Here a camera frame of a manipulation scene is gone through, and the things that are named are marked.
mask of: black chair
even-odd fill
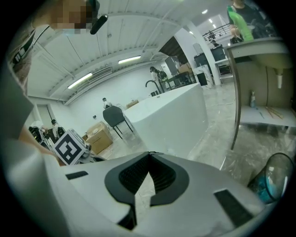
[[[130,128],[130,125],[128,124],[128,122],[125,120],[125,117],[123,116],[122,110],[116,106],[111,106],[111,107],[105,109],[103,111],[103,117],[104,117],[105,121],[109,124],[109,126],[111,126],[118,135],[119,135],[119,133],[117,132],[117,130],[115,128],[117,128],[119,130],[117,125],[122,122],[126,122],[129,129],[132,131],[132,129]]]

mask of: white reception desk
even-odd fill
[[[187,158],[208,128],[199,83],[141,101],[124,111],[149,151]]]

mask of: faucet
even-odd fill
[[[161,91],[159,90],[159,87],[158,87],[158,85],[157,85],[157,84],[156,84],[156,82],[155,82],[155,81],[153,81],[153,80],[150,80],[150,81],[146,82],[146,85],[145,85],[145,87],[147,87],[147,84],[148,84],[149,82],[153,82],[153,83],[156,85],[156,87],[157,87],[157,90],[158,90],[159,94],[161,94]]]

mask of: white ceiling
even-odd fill
[[[29,73],[29,96],[73,100],[99,83],[156,62],[162,46],[189,20],[223,0],[101,0],[99,14],[108,14],[97,35],[65,35],[48,29],[35,44]],[[35,38],[44,27],[37,29]],[[141,59],[118,65],[118,61]],[[111,67],[113,75],[68,86],[86,74]]]

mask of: fluorescent light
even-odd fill
[[[141,56],[131,57],[131,58],[128,58],[128,59],[124,59],[124,60],[119,61],[118,64],[121,64],[121,63],[124,63],[124,62],[133,61],[133,60],[136,60],[136,59],[139,59],[139,58],[141,58]]]
[[[92,73],[87,74],[86,76],[80,78],[78,81],[74,82],[71,86],[68,87],[68,89],[73,88],[74,86],[76,86],[80,82],[84,81],[85,79],[90,78],[91,76],[92,76]]]

